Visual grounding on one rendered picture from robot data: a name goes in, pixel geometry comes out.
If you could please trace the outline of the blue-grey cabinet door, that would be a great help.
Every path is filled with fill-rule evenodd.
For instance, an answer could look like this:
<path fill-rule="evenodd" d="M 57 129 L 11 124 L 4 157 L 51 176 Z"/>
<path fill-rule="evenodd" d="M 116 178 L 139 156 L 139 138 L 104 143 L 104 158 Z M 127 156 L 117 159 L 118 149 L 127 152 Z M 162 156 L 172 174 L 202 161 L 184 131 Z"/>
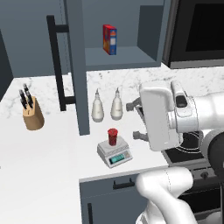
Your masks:
<path fill-rule="evenodd" d="M 90 134 L 90 130 L 82 0 L 64 0 L 64 7 L 79 134 L 85 136 Z"/>

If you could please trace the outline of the blue-grey drawer front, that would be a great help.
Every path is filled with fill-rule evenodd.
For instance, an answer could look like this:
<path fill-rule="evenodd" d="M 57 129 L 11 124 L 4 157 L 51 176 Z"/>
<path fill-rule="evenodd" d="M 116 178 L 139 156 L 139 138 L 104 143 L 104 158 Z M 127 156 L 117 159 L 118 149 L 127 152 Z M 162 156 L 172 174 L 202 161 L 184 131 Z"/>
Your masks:
<path fill-rule="evenodd" d="M 82 198 L 94 197 L 109 193 L 120 192 L 122 190 L 129 190 L 136 188 L 136 174 L 114 177 L 114 178 L 105 178 L 105 179 L 98 179 L 94 181 L 88 181 L 80 183 L 80 196 Z M 124 189 L 113 189 L 114 180 L 117 184 L 127 183 L 132 179 L 135 182 L 135 186 L 124 188 Z"/>

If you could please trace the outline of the wooden knife block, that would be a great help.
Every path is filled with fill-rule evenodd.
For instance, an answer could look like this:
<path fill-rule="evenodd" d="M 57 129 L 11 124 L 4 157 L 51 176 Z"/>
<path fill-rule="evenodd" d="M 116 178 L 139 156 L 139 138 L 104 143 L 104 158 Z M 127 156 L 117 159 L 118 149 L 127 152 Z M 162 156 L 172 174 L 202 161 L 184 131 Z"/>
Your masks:
<path fill-rule="evenodd" d="M 23 109 L 23 118 L 25 126 L 28 130 L 39 130 L 45 124 L 45 118 L 43 117 L 39 103 L 35 96 L 32 97 L 32 107 L 29 104 Z"/>

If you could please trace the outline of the blue-grey closed wall cabinet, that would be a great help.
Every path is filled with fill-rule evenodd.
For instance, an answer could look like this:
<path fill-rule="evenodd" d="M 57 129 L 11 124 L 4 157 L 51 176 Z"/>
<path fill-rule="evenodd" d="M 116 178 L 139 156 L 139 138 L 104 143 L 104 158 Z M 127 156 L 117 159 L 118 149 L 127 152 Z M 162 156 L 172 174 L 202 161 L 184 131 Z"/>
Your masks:
<path fill-rule="evenodd" d="M 47 15 L 63 25 L 63 0 L 0 0 L 0 30 L 14 77 L 54 75 Z"/>

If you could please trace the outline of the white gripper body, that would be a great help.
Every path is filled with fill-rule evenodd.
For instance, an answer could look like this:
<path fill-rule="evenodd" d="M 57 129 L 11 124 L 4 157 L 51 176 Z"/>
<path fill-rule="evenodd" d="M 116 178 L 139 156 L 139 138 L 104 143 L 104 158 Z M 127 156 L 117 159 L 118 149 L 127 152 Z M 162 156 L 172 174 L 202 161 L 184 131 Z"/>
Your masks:
<path fill-rule="evenodd" d="M 170 127 L 168 113 L 174 111 L 172 91 L 165 81 L 142 83 L 139 94 L 150 148 L 164 151 L 180 145 L 179 134 Z"/>

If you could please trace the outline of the red and blue box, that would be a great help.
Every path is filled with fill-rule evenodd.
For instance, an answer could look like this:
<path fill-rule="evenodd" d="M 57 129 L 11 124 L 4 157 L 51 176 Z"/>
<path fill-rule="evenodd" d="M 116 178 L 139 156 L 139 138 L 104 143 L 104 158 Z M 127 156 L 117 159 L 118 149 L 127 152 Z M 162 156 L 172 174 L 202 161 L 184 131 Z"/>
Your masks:
<path fill-rule="evenodd" d="M 103 33 L 103 50 L 108 55 L 116 55 L 117 29 L 110 24 L 105 24 L 102 27 L 102 33 Z"/>

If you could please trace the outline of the blue-grey base cupboard door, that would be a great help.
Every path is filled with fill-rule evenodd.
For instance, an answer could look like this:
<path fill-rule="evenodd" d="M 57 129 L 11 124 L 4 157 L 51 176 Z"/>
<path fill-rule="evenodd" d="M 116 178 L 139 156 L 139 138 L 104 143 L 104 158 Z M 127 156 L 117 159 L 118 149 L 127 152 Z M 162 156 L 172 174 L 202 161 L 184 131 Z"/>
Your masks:
<path fill-rule="evenodd" d="M 94 224 L 136 224 L 147 199 L 134 192 L 122 192 L 81 200 L 82 224 L 88 222 L 88 203 L 92 203 Z"/>

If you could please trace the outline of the grey digital scale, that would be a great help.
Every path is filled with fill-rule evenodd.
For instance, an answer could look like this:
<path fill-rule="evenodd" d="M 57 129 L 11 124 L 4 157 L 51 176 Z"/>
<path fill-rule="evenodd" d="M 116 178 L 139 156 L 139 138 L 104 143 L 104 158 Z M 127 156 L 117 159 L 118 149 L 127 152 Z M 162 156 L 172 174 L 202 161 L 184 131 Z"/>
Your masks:
<path fill-rule="evenodd" d="M 121 136 L 116 139 L 116 145 L 114 146 L 111 146 L 108 140 L 99 143 L 97 153 L 109 168 L 114 168 L 133 158 L 129 145 Z"/>

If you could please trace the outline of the white squeeze bottle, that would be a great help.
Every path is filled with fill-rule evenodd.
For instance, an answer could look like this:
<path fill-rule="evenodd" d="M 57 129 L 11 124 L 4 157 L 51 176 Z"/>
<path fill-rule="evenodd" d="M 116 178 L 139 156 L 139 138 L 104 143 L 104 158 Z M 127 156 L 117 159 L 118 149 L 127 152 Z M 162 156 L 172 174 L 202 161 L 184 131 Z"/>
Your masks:
<path fill-rule="evenodd" d="M 115 98 L 112 102 L 110 115 L 111 118 L 115 121 L 118 121 L 123 117 L 123 104 L 120 97 L 119 89 L 115 91 Z"/>
<path fill-rule="evenodd" d="M 92 119 L 96 123 L 100 123 L 104 118 L 104 111 L 99 91 L 95 92 L 95 98 L 92 107 Z"/>

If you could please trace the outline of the black microwave oven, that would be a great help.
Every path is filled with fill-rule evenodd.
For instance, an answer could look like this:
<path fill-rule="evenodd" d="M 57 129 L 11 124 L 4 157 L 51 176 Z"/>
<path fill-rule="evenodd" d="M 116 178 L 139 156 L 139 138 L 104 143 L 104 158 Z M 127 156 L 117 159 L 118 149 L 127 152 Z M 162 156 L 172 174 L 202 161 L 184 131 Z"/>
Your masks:
<path fill-rule="evenodd" d="M 163 63 L 224 67 L 224 0 L 171 0 Z"/>

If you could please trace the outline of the black handled knife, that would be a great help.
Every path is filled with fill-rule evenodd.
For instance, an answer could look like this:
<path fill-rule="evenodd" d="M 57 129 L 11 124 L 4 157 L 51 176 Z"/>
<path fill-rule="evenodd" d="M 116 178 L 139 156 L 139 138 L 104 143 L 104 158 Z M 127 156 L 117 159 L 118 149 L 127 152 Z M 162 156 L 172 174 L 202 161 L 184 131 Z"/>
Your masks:
<path fill-rule="evenodd" d="M 25 95 L 24 95 L 24 92 L 22 89 L 19 89 L 19 95 L 20 95 L 20 101 L 21 101 L 24 109 L 27 109 L 27 107 L 26 107 L 27 101 L 25 99 Z"/>
<path fill-rule="evenodd" d="M 31 94 L 29 92 L 29 89 L 28 89 L 28 87 L 27 87 L 27 85 L 25 83 L 23 84 L 23 87 L 24 87 L 25 94 L 27 96 L 27 102 L 28 102 L 30 108 L 33 109 L 33 100 L 32 100 L 32 96 L 31 96 Z"/>

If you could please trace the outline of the red yogurt cup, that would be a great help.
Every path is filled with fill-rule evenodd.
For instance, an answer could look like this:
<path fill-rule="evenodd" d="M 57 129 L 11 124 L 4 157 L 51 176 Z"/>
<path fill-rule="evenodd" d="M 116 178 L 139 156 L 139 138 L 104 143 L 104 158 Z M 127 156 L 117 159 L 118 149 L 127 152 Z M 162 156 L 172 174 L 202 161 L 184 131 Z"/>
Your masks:
<path fill-rule="evenodd" d="M 112 129 L 108 130 L 108 143 L 111 146 L 115 146 L 116 145 L 117 134 L 118 134 L 118 130 L 115 129 L 115 128 L 112 128 Z"/>

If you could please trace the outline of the black stove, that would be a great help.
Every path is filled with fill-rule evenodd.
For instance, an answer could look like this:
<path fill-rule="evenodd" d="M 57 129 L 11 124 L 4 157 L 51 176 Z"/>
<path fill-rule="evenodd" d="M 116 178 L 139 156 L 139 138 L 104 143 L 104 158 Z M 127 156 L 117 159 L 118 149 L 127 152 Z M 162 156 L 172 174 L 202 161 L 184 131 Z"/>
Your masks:
<path fill-rule="evenodd" d="M 189 204 L 199 224 L 221 224 L 221 190 L 214 170 L 200 151 L 202 133 L 184 133 L 184 142 L 176 148 L 163 151 L 170 167 L 187 168 L 193 176 L 193 186 L 178 198 Z M 208 172 L 203 179 L 200 174 Z"/>

